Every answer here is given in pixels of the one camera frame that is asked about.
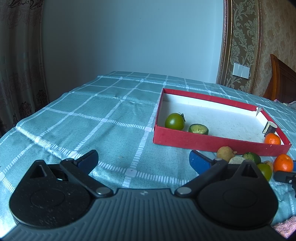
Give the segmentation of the orange mandarin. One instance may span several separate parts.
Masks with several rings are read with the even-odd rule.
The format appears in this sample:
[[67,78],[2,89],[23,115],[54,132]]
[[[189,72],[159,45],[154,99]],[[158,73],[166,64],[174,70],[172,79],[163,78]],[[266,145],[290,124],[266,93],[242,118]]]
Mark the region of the orange mandarin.
[[281,145],[281,139],[275,133],[268,133],[264,139],[265,144]]
[[280,154],[273,163],[273,171],[292,172],[293,171],[293,160],[287,154]]

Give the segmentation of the brown longan fruit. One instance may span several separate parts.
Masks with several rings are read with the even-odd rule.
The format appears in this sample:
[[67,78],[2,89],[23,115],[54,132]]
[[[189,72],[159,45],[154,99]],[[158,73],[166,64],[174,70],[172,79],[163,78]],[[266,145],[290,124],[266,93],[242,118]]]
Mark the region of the brown longan fruit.
[[264,161],[263,163],[269,165],[271,168],[271,171],[273,172],[273,163],[271,161]]
[[217,158],[223,159],[229,163],[229,161],[237,154],[236,151],[232,150],[228,146],[220,147],[217,151]]

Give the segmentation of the green tomato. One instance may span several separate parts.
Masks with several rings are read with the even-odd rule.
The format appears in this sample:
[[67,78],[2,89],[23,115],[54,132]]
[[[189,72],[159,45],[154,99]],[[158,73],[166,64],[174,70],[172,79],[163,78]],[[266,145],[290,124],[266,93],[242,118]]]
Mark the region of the green tomato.
[[182,131],[185,127],[185,117],[182,113],[172,113],[165,121],[165,128]]
[[261,171],[263,176],[269,182],[272,177],[272,173],[273,173],[271,167],[268,164],[260,163],[257,165],[257,168]]

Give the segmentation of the eggplant piece dark skin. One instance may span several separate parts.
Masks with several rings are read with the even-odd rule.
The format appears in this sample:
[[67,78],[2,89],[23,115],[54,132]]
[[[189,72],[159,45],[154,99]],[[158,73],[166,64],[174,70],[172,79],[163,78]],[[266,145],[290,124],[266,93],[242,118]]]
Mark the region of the eggplant piece dark skin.
[[264,136],[268,135],[269,133],[275,133],[278,126],[273,121],[268,121],[262,131]]

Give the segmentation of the small green cucumber piece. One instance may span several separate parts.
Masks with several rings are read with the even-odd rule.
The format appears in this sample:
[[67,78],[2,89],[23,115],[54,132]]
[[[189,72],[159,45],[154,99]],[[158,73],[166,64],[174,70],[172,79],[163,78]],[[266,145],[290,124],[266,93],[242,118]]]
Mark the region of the small green cucumber piece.
[[257,165],[261,163],[261,157],[253,152],[246,152],[242,155],[242,157],[246,160],[254,161]]

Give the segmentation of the red shallow cardboard box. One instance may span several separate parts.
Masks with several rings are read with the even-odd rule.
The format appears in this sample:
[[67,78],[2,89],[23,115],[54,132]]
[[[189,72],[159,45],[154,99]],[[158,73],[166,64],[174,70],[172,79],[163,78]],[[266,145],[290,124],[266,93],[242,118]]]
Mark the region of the red shallow cardboard box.
[[[165,120],[172,113],[182,113],[182,131],[165,128]],[[281,128],[276,134],[281,145],[264,143],[262,133],[268,121],[275,121],[264,108],[222,97],[164,88],[154,125],[154,144],[183,149],[217,152],[229,146],[238,154],[254,152],[259,156],[286,154],[292,146]],[[202,124],[208,135],[188,132],[192,124]]]

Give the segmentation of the pink towel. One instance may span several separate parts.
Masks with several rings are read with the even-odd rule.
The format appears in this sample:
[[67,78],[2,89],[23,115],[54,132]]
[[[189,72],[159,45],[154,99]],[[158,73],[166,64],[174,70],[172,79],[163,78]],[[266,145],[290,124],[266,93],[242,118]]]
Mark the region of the pink towel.
[[296,229],[296,217],[292,216],[284,222],[278,223],[273,228],[284,238],[289,238]]

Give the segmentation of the green plaid bed sheet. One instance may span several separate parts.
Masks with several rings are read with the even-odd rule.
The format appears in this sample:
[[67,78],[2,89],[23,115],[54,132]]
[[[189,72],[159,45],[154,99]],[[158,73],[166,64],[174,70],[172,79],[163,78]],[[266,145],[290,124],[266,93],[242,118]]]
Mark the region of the green plaid bed sheet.
[[258,105],[295,144],[295,111],[283,104],[173,76],[121,71],[101,75],[20,120],[1,138],[1,236],[15,227],[9,200],[36,160],[58,164],[96,150],[99,163],[91,176],[112,189],[175,190],[195,178],[189,150],[152,142],[163,88]]

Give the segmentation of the patterned curtain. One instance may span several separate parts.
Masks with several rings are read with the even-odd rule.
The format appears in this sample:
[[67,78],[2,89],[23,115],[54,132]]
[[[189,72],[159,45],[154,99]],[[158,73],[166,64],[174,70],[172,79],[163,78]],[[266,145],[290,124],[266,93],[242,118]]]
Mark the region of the patterned curtain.
[[1,1],[1,136],[45,107],[44,1]]

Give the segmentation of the gold framed wallpaper panel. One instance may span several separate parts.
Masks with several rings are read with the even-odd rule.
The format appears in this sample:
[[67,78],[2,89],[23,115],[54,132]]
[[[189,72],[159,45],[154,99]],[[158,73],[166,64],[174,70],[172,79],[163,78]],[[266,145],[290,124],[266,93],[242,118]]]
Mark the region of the gold framed wallpaper panel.
[[[253,93],[261,51],[261,2],[224,1],[222,46],[216,83]],[[234,64],[249,67],[248,78],[235,76]]]

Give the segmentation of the white wall switch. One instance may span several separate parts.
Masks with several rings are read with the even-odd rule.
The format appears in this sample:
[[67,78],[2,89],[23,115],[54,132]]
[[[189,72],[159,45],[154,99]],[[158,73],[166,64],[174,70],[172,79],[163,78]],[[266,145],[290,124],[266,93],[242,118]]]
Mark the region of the white wall switch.
[[250,68],[239,63],[234,63],[232,75],[238,76],[241,78],[248,79],[250,74]]

